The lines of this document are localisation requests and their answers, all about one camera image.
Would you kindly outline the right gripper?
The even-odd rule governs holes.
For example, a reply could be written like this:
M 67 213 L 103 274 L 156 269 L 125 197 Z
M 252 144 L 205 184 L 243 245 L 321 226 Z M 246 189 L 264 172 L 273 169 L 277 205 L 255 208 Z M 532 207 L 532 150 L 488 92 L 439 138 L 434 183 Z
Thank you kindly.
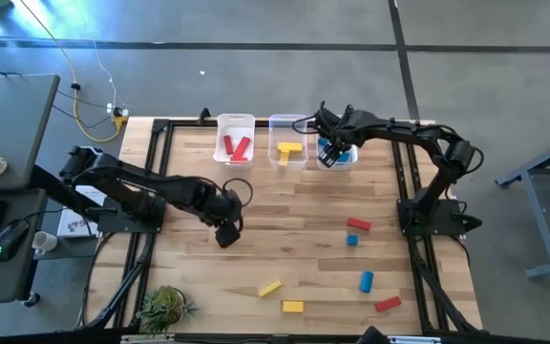
M 318 110 L 314 113 L 315 119 L 313 128 L 317 133 L 335 145 L 355 145 L 361 148 L 364 141 L 360 139 L 356 133 L 359 127 L 357 120 L 366 114 L 365 110 L 355 109 L 352 105 L 348 105 L 342 116 L 332 113 L 327 107 L 326 102 L 322 100 Z M 337 160 L 343 153 L 340 151 Z M 342 165 L 346 162 L 338 162 L 336 160 L 335 149 L 324 149 L 321 154 L 321 164 L 326 168 L 331 168 L 334 164 Z

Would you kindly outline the thin yellow block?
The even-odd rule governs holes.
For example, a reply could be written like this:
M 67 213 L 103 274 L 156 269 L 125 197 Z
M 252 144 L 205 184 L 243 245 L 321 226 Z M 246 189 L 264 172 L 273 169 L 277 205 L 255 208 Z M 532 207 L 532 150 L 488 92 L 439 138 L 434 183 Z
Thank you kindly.
M 278 289 L 281 285 L 282 285 L 282 282 L 280 280 L 276 280 L 276 281 L 270 283 L 269 285 L 259 289 L 258 295 L 260 297 L 265 297 L 268 294 L 275 291 L 276 289 Z

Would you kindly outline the white plastic bin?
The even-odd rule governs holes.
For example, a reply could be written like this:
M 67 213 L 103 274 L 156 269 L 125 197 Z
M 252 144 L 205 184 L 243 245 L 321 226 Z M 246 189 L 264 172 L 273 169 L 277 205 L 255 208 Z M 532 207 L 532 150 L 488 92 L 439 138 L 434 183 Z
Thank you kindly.
M 319 156 L 322 154 L 325 146 L 320 146 L 318 144 L 318 139 L 321 138 L 319 136 L 316 137 L 316 158 L 319 158 Z M 345 164 L 342 164 L 342 165 L 336 165 L 334 164 L 331 168 L 326 168 L 323 164 L 321 164 L 320 161 L 317 161 L 317 167 L 321 170 L 327 170 L 327 171 L 335 171 L 335 170 L 351 170 L 353 168 L 353 166 L 357 163 L 358 161 L 358 148 L 353 145 L 350 150 L 348 150 L 347 152 L 349 152 L 349 161 Z
M 255 118 L 250 114 L 220 114 L 217 117 L 217 135 L 213 159 L 219 164 L 229 167 L 249 167 L 253 162 L 255 143 Z M 228 135 L 232 139 L 234 151 L 243 137 L 251 139 L 244 156 L 247 161 L 231 161 L 232 155 L 225 153 L 222 137 Z

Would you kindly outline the clear plastic bin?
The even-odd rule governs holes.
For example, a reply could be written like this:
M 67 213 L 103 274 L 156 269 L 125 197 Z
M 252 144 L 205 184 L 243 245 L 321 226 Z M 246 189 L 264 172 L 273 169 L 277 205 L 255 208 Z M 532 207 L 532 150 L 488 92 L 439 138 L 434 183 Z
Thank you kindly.
M 268 118 L 268 158 L 276 168 L 303 169 L 308 160 L 307 124 L 303 121 L 304 115 L 274 114 Z M 302 152 L 290 152 L 287 166 L 279 165 L 280 151 L 278 143 L 300 142 Z

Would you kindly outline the potted succulent plant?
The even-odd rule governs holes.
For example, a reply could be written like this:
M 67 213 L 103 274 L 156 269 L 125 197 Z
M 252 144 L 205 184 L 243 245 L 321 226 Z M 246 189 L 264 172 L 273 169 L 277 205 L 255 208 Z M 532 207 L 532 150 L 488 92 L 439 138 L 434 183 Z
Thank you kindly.
M 145 294 L 136 319 L 146 333 L 157 335 L 164 333 L 184 316 L 194 316 L 198 310 L 181 290 L 172 286 L 161 286 Z

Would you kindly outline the white paper booklet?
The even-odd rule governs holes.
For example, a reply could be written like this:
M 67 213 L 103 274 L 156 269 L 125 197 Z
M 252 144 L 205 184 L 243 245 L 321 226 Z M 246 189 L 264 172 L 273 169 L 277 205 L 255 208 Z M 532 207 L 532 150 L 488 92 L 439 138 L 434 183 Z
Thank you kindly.
M 99 205 L 104 203 L 105 195 L 94 187 L 78 186 L 75 190 Z M 98 224 L 91 221 L 87 224 L 80 215 L 65 208 L 61 212 L 56 236 L 61 238 L 98 237 Z

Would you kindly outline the white cup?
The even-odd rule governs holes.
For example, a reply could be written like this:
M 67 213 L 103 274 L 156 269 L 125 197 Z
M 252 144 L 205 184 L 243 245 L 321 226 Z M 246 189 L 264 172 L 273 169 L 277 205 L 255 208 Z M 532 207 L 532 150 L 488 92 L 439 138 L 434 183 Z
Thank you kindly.
M 52 251 L 56 248 L 57 244 L 57 237 L 45 231 L 37 231 L 32 238 L 32 248 L 34 253 L 38 256 L 42 256 Z

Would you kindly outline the black computer mouse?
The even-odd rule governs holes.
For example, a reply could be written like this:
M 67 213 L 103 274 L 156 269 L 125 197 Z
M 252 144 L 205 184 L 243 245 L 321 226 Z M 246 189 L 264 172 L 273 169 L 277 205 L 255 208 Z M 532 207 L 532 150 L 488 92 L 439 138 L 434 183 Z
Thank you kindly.
M 0 231 L 0 262 L 8 262 L 16 255 L 29 228 L 27 220 L 17 219 L 9 222 Z

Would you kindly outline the dark grey desk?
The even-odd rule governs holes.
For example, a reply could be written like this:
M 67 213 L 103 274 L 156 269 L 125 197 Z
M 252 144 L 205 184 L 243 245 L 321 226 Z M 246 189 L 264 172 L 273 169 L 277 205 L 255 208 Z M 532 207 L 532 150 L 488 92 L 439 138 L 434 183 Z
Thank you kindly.
M 29 185 L 60 77 L 0 76 L 0 157 L 8 167 L 0 191 Z

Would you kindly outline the black aluminium table frame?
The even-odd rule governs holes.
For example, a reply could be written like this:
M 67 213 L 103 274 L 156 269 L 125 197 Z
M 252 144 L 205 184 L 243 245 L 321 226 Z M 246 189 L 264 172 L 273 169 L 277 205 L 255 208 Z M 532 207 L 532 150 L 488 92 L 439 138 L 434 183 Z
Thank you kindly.
M 430 180 L 434 165 L 417 146 L 369 140 L 348 171 L 326 171 L 309 159 L 303 169 L 274 167 L 268 158 L 268 124 L 255 132 L 249 168 L 213 160 L 217 127 L 174 121 L 171 132 L 151 136 L 150 118 L 133 118 L 120 157 L 142 165 L 149 150 L 168 152 L 171 175 L 200 175 L 229 183 L 245 202 L 241 238 L 221 248 L 211 227 L 168 207 L 147 279 L 130 289 L 123 320 L 130 323 L 142 295 L 161 286 L 181 290 L 199 310 L 171 325 L 175 342 L 354 341 L 367 327 L 386 334 L 416 335 L 454 328 L 428 285 L 413 274 L 409 242 L 396 204 L 414 192 L 413 179 Z M 370 231 L 347 225 L 371 223 Z M 355 234 L 357 246 L 347 245 Z M 374 274 L 370 293 L 359 290 L 363 271 Z M 280 280 L 265 297 L 259 289 Z M 375 304 L 399 296 L 402 304 L 378 312 Z M 285 313 L 285 300 L 303 301 L 303 313 Z

